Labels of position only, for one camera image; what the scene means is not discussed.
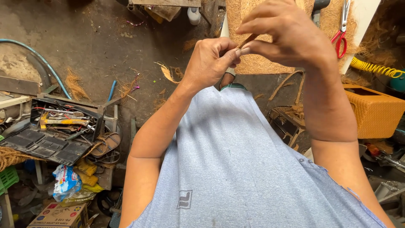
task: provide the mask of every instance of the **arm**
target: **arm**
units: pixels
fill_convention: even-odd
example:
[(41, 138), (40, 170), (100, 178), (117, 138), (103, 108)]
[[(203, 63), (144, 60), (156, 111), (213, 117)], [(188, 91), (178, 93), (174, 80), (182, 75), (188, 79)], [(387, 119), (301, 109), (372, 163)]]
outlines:
[(361, 201), (386, 226), (394, 227), (378, 203), (358, 153), (356, 119), (340, 81), (337, 54), (328, 37), (294, 0), (264, 1), (247, 15), (236, 33), (270, 34), (273, 43), (251, 41), (242, 54), (260, 54), (288, 67), (304, 67), (305, 125), (315, 163)]
[(191, 99), (213, 86), (228, 67), (240, 62), (240, 49), (229, 38), (197, 42), (184, 78), (166, 103), (139, 129), (127, 160), (120, 228), (136, 220), (151, 202), (159, 178), (160, 157), (170, 144)]

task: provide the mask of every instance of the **cardboard box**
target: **cardboard box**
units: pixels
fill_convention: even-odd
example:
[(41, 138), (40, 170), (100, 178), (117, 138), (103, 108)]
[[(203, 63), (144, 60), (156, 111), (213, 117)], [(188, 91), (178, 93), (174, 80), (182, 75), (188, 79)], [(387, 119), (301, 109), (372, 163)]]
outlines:
[(27, 228), (84, 228), (87, 224), (86, 203), (62, 207), (49, 204)]

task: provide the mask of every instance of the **light blue t-shirt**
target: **light blue t-shirt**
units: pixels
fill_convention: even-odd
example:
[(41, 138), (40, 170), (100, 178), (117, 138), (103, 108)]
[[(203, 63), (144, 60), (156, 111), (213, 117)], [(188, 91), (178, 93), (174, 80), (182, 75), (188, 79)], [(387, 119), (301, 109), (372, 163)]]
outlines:
[(191, 101), (135, 227), (385, 227), (327, 170), (285, 145), (252, 94)]

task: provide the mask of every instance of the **blue pipe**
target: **blue pipe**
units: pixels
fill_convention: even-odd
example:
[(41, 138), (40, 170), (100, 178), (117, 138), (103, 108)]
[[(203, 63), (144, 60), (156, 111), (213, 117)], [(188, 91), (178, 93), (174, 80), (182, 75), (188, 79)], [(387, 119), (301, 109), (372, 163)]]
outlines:
[(114, 80), (113, 85), (111, 86), (110, 96), (108, 97), (107, 102), (109, 102), (111, 100), (111, 98), (113, 97), (114, 87), (115, 87), (116, 83), (117, 83), (117, 81)]
[(40, 58), (40, 59), (42, 60), (42, 62), (43, 62), (43, 63), (48, 67), (48, 69), (52, 72), (53, 76), (54, 76), (54, 77), (56, 78), (56, 80), (58, 81), (58, 83), (59, 83), (59, 85), (60, 85), (60, 88), (62, 88), (63, 93), (65, 93), (66, 97), (69, 98), (69, 99), (72, 99), (72, 98), (69, 96), (69, 93), (66, 91), (65, 87), (63, 86), (63, 83), (62, 83), (62, 81), (60, 80), (58, 74), (55, 72), (55, 70), (54, 70), (54, 69), (51, 67), (51, 65), (44, 59), (44, 57), (42, 57), (42, 56), (41, 56), (38, 52), (36, 52), (32, 47), (30, 47), (30, 46), (28, 46), (28, 45), (26, 45), (26, 44), (24, 44), (24, 43), (21, 43), (21, 42), (15, 41), (15, 40), (10, 40), (10, 39), (0, 39), (0, 43), (1, 43), (1, 42), (8, 42), (8, 43), (15, 43), (15, 44), (18, 44), (18, 45), (21, 45), (21, 46), (25, 47), (26, 49), (30, 50), (32, 53), (34, 53), (38, 58)]

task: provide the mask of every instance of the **yellow coiled air hose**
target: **yellow coiled air hose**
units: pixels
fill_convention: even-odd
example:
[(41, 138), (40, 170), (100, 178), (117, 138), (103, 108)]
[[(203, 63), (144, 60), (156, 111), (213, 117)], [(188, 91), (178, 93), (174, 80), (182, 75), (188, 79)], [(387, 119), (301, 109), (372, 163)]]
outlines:
[(385, 74), (386, 76), (392, 77), (392, 78), (397, 78), (402, 76), (404, 71), (400, 71), (397, 69), (389, 68), (389, 67), (383, 67), (383, 66), (378, 66), (375, 64), (371, 63), (366, 63), (361, 60), (358, 60), (358, 58), (353, 57), (352, 62), (350, 63), (351, 67), (354, 67), (356, 69), (362, 70), (362, 71), (368, 71), (372, 73), (378, 73), (378, 74)]

